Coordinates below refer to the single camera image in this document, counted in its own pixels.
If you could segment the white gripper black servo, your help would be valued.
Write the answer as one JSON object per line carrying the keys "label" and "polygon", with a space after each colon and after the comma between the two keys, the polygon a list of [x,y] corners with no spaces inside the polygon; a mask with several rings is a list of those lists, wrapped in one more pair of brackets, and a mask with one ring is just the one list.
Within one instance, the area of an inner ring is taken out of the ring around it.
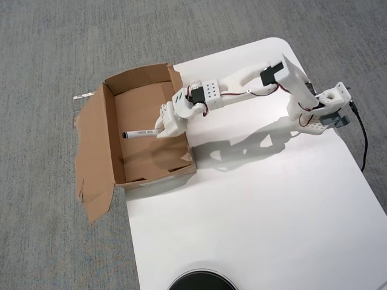
{"label": "white gripper black servo", "polygon": [[177,115],[171,101],[163,104],[160,108],[160,116],[155,122],[155,130],[161,130],[157,138],[177,137],[183,134],[183,124],[181,117]]}

